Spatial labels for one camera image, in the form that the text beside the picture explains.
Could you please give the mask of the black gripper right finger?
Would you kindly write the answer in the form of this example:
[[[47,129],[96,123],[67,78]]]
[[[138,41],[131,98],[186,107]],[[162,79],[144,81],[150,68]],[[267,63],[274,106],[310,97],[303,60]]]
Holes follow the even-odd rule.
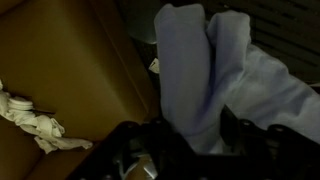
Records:
[[[264,180],[320,180],[320,144],[280,124],[266,130],[238,118],[227,106],[220,135],[228,149],[246,157]]]

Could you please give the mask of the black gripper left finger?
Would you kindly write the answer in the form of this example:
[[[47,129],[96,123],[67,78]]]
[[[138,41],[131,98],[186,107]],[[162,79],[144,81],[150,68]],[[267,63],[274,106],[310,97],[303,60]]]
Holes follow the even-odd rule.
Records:
[[[73,170],[67,180],[124,180],[141,157],[150,157],[155,180],[193,180],[196,154],[164,119],[120,123]]]

